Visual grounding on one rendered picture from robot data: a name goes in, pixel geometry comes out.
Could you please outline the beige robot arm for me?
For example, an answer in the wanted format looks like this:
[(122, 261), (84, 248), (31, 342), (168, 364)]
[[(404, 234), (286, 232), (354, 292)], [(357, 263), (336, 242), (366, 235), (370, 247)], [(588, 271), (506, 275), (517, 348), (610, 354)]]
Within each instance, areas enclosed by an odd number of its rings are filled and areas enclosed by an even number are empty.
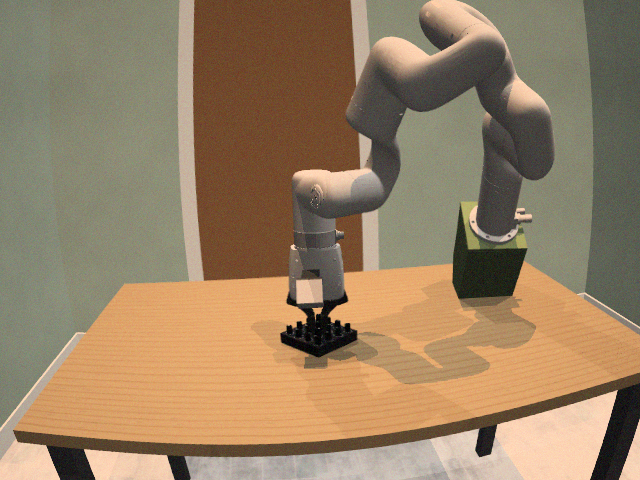
[(475, 85), (487, 112), (482, 123), (479, 199), (470, 213), (470, 228), (484, 242), (505, 244), (517, 235), (518, 224), (532, 222), (532, 215), (520, 215), (525, 209), (517, 205), (523, 177), (539, 180), (554, 162), (547, 104), (520, 80), (502, 35), (473, 7), (456, 0), (432, 0), (421, 8), (419, 22), (441, 52), (429, 56), (404, 39), (380, 39), (346, 110), (349, 125), (371, 139), (363, 169), (304, 170), (293, 175), (296, 247), (334, 246), (344, 239), (335, 218), (375, 211), (385, 203), (400, 172), (396, 133), (407, 107), (431, 111)]

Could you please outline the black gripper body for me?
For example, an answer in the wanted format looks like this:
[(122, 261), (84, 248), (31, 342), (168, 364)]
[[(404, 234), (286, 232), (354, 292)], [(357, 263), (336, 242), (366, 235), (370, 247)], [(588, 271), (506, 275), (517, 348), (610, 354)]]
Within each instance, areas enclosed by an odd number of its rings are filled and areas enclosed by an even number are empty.
[[(289, 293), (296, 300), (296, 278), (302, 270), (319, 269), (323, 282), (323, 300), (337, 300), (344, 296), (344, 269), (340, 244), (320, 249), (290, 247)], [(341, 263), (342, 261), (342, 263)]]

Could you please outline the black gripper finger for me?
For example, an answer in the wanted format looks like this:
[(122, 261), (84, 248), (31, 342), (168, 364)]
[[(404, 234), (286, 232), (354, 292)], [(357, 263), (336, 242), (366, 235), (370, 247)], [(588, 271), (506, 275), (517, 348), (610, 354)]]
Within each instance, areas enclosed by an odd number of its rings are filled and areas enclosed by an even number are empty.
[[(288, 293), (286, 303), (291, 306), (297, 307), (297, 301), (290, 298)], [(312, 308), (301, 309), (307, 316), (308, 319), (308, 330), (312, 329), (312, 335), (316, 335), (315, 332), (315, 312)]]
[(321, 334), (325, 335), (325, 329), (328, 329), (328, 315), (338, 305), (348, 302), (347, 294), (344, 290), (344, 296), (337, 300), (323, 300), (324, 308), (321, 309)]

